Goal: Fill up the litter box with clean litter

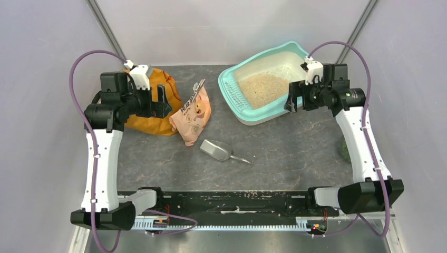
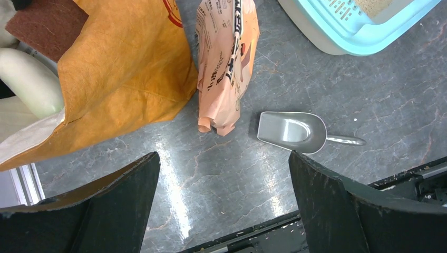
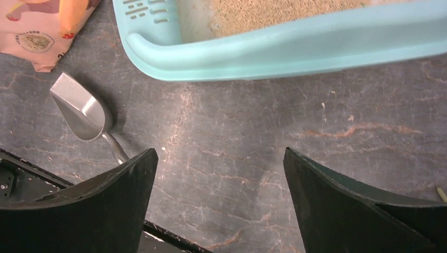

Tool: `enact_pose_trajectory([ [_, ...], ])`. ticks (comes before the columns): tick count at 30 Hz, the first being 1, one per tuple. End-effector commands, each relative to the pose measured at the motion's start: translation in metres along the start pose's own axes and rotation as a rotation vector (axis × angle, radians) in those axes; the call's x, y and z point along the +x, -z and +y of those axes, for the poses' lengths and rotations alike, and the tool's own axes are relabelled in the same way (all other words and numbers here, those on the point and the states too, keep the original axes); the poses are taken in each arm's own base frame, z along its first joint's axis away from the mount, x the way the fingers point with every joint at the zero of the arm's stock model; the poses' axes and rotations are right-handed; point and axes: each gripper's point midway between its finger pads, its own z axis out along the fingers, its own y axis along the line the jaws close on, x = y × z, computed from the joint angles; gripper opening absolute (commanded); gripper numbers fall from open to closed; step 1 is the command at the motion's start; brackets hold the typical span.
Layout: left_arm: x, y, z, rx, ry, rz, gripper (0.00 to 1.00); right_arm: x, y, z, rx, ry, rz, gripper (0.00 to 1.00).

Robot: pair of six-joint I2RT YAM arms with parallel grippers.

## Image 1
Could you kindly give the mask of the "pink cat litter bag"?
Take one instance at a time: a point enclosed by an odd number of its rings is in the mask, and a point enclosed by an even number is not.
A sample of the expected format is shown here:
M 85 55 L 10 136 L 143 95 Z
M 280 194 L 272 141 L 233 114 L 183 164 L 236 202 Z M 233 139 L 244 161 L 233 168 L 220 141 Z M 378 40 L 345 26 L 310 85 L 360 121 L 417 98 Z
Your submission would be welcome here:
M 205 79 L 196 82 L 189 100 L 171 117 L 172 130 L 177 131 L 187 147 L 197 140 L 210 119 L 212 109 L 205 89 Z

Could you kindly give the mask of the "teal litter box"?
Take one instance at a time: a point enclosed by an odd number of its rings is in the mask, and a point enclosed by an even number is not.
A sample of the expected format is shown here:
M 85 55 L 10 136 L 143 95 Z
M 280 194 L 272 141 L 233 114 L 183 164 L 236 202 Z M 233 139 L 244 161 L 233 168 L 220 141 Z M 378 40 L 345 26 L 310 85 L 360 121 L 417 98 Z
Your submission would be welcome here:
M 307 55 L 290 41 L 222 71 L 218 85 L 236 118 L 253 126 L 286 114 L 289 83 L 305 78 L 301 64 Z

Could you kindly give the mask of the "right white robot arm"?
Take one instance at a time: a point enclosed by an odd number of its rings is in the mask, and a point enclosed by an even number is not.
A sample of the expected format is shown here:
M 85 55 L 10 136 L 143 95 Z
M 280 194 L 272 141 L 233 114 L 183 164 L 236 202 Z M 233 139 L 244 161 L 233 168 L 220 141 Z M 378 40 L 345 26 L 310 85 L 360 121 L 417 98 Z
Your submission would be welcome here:
M 346 64 L 301 64 L 306 76 L 291 82 L 284 109 L 295 113 L 298 102 L 305 111 L 328 108 L 339 125 L 353 170 L 353 183 L 344 187 L 311 187 L 304 201 L 305 211 L 319 215 L 325 207 L 346 214 L 380 212 L 390 208 L 403 193 L 404 184 L 393 179 L 375 143 L 366 94 L 351 88 Z

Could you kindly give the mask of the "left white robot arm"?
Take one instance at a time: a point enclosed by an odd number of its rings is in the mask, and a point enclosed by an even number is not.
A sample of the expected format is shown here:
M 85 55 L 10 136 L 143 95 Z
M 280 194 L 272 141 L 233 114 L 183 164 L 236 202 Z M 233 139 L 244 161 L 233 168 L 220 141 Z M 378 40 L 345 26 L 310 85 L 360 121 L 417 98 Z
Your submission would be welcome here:
M 137 215 L 145 210 L 160 215 L 166 202 L 154 187 L 141 187 L 119 200 L 116 177 L 124 125 L 132 115 L 163 119 L 172 107 L 164 85 L 157 85 L 154 101 L 149 83 L 137 75 L 105 72 L 100 82 L 101 89 L 83 112 L 91 125 L 86 131 L 88 178 L 81 208 L 71 212 L 70 222 L 88 229 L 130 230 Z

